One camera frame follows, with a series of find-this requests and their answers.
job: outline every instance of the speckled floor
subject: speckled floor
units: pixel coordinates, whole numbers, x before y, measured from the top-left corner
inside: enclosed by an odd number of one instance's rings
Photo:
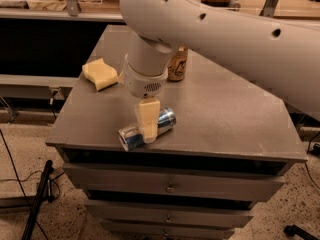
[[[31,172],[42,170],[48,159],[53,161],[54,175],[59,175],[63,161],[54,148],[45,145],[46,136],[54,123],[53,116],[50,113],[21,112],[13,124],[8,124],[7,119],[6,112],[0,111],[0,128],[20,178],[25,179]],[[310,155],[308,166],[313,179],[320,185],[320,159]],[[15,174],[1,140],[0,179],[8,178],[15,178]],[[267,203],[259,203],[253,208],[254,218],[245,228],[236,229],[231,240],[300,239],[298,236],[289,238],[283,233],[284,227],[291,224],[320,238],[320,190],[311,183],[304,164],[295,165],[285,178],[287,183]],[[23,183],[27,195],[35,194],[38,181],[39,174],[35,174]],[[38,222],[48,239],[163,239],[113,234],[103,230],[99,221],[86,211],[86,196],[82,190],[75,189],[66,175],[57,179],[57,184],[61,189],[60,196],[53,203],[43,202],[38,216]],[[0,198],[21,195],[17,182],[0,181]],[[26,208],[0,210],[0,240],[21,239],[27,218]],[[32,239],[45,239],[37,226]]]

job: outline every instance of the black stand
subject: black stand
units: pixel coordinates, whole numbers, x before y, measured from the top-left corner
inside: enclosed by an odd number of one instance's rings
[[[286,226],[284,229],[284,232],[288,236],[298,235],[305,240],[319,240],[318,238],[310,235],[308,232],[304,231],[303,229],[299,228],[296,225]]]
[[[37,190],[37,195],[30,209],[27,225],[24,229],[22,240],[29,240],[32,235],[34,224],[36,223],[37,215],[40,209],[44,191],[46,190],[49,175],[53,173],[52,161],[48,160],[41,175],[41,181]]]

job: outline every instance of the sponge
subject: sponge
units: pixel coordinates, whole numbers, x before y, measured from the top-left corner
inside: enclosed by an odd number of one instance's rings
[[[82,66],[84,76],[93,82],[97,91],[118,82],[117,71],[104,63],[103,59],[89,62]]]

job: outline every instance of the drawer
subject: drawer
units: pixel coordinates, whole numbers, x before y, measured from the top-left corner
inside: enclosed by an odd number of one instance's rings
[[[87,190],[268,201],[283,177],[156,167],[65,163],[75,186]]]
[[[155,222],[211,227],[244,227],[252,218],[249,211],[208,209],[174,205],[89,200],[92,216],[111,220]]]
[[[193,237],[206,239],[229,239],[232,229],[215,229],[210,227],[178,227],[176,225],[133,224],[117,221],[103,221],[101,226],[111,232],[140,233],[148,235],[162,235],[164,237]]]

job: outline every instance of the silver can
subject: silver can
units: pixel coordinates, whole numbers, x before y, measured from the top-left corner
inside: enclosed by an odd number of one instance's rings
[[[169,131],[177,123],[174,112],[171,108],[165,107],[160,110],[158,120],[157,136]],[[144,144],[143,137],[139,131],[138,123],[130,124],[118,130],[118,137],[122,147],[126,150],[132,150]]]

